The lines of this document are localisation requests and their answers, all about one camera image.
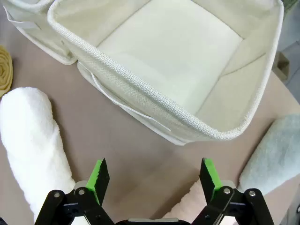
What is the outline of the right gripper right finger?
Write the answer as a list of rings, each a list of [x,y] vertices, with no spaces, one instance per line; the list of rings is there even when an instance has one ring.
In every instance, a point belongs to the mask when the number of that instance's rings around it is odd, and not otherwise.
[[[222,183],[211,159],[203,158],[199,178],[207,205],[193,225],[218,225],[225,216],[239,225],[273,225],[266,201],[257,188],[240,192]]]

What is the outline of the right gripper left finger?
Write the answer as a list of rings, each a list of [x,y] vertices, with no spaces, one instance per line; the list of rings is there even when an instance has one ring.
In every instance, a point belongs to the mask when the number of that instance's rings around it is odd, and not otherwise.
[[[96,162],[87,184],[68,194],[62,190],[48,193],[36,225],[70,225],[83,217],[89,225],[113,225],[102,207],[110,177],[105,159]]]

